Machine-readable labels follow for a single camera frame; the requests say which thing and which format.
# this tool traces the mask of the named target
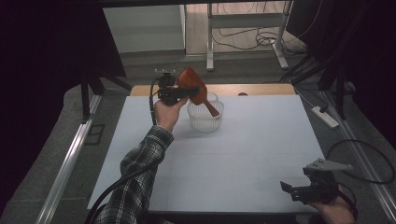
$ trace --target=wall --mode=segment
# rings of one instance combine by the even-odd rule
[[[104,9],[119,53],[184,49],[184,7]]]

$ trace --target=scoop handle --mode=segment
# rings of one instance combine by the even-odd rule
[[[212,117],[220,115],[219,111],[212,104],[210,104],[207,100],[204,101],[204,104],[206,105],[206,108],[209,110]]]

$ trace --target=hand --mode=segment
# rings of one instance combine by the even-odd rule
[[[349,205],[340,197],[335,198],[331,203],[310,203],[309,205],[320,212],[327,224],[355,223]]]
[[[187,103],[187,100],[187,98],[182,98],[175,105],[166,105],[161,100],[157,101],[154,105],[154,111],[158,125],[171,133],[178,120],[180,108]]]

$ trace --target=orange-brown object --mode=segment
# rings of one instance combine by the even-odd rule
[[[213,117],[219,115],[219,111],[207,101],[207,88],[205,83],[198,77],[192,68],[187,67],[178,75],[177,85],[185,89],[199,87],[199,93],[190,96],[192,103],[195,105],[205,104]]]

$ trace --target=clear basket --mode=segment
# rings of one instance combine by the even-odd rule
[[[224,110],[224,103],[219,101],[219,97],[214,92],[208,92],[208,94],[216,97],[215,100],[209,101],[209,103],[219,111],[219,115],[213,117],[205,104],[195,105],[189,102],[187,107],[190,116],[190,126],[202,133],[211,133],[220,127]]]

